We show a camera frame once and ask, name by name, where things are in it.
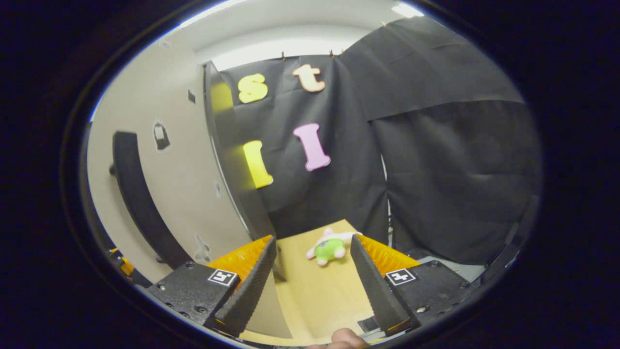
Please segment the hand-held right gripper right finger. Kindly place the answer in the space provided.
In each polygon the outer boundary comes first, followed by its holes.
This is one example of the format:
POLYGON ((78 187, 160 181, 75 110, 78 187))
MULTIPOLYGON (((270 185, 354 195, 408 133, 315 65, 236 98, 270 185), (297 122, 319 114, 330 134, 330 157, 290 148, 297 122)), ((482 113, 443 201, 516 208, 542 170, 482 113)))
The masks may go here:
POLYGON ((380 331, 392 336, 434 326, 479 286, 438 260, 420 263, 356 235, 350 253, 380 331))

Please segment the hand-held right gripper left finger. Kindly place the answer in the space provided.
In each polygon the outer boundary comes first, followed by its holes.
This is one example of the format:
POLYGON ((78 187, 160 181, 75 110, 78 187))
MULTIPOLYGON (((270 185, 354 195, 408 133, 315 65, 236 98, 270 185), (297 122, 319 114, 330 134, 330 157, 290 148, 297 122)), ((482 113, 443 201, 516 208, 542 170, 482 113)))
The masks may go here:
POLYGON ((187 261, 147 291, 191 322, 239 336, 261 299, 276 256, 276 238, 266 236, 208 265, 187 261))

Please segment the black cabinet door handle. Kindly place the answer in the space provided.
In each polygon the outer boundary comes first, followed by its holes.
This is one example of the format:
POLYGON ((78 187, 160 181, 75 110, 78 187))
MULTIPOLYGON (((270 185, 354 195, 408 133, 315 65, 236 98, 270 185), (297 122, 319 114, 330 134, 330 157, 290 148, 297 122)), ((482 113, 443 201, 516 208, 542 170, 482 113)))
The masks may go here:
POLYGON ((109 172, 115 177, 124 205, 149 247, 174 270, 192 263, 188 252, 164 222, 149 191, 142 170, 137 133, 115 132, 111 138, 111 156, 109 172))

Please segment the beige cabinet door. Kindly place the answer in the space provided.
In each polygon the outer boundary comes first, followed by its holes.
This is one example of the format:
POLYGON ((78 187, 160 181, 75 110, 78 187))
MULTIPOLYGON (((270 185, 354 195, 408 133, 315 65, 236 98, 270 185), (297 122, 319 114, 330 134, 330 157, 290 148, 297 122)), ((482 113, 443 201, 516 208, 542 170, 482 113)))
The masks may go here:
POLYGON ((149 282, 173 270, 134 223, 110 174, 115 132, 133 132, 144 179, 166 227, 191 260, 207 264, 275 233, 263 208, 233 199, 213 149, 204 108, 204 68, 180 30, 127 64, 103 93, 87 141, 87 177, 115 247, 149 282))

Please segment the green and pink plush toy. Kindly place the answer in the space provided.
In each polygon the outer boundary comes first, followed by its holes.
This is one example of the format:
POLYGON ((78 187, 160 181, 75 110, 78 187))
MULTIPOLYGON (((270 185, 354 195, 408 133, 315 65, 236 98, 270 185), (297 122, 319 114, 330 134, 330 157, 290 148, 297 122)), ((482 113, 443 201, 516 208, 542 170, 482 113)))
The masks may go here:
POLYGON ((339 260, 345 256, 347 244, 350 245, 353 236, 363 236, 363 234, 359 231, 335 233, 331 227, 327 227, 321 238, 305 253, 305 257, 308 260, 315 260, 318 266, 325 267, 330 261, 339 260))

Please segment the black backdrop cloth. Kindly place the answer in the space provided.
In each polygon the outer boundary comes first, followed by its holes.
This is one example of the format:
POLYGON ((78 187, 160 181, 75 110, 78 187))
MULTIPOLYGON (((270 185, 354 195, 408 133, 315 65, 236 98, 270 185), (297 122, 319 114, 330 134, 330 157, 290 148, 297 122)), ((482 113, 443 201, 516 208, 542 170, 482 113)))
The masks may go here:
POLYGON ((509 78, 428 17, 379 27, 338 57, 221 72, 240 141, 261 141, 258 193, 289 237, 340 220, 402 252, 491 263, 541 193, 540 142, 509 78))

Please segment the ceiling light panel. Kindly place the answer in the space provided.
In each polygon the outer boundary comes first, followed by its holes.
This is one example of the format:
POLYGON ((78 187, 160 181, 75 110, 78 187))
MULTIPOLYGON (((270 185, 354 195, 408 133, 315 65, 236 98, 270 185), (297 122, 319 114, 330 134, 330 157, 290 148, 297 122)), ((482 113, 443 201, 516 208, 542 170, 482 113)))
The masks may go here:
POLYGON ((401 1, 398 1, 394 6, 392 6, 391 10, 405 18, 425 16, 424 13, 419 11, 416 7, 401 1))

